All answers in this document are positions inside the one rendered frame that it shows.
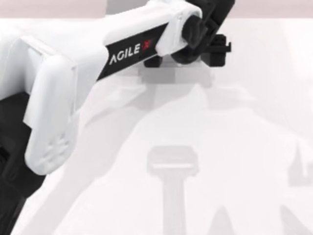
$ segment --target robotic arm link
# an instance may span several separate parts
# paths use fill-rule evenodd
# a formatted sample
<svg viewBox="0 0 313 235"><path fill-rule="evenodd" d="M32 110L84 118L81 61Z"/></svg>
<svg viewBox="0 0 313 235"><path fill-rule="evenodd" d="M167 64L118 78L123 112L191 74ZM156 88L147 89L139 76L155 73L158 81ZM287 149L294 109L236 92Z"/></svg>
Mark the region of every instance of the robotic arm link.
<svg viewBox="0 0 313 235"><path fill-rule="evenodd" d="M12 233L27 198L70 157L97 81L141 61L159 67L165 55L224 66L231 45L216 33L233 5L149 0L78 28L0 32L0 235Z"/></svg>

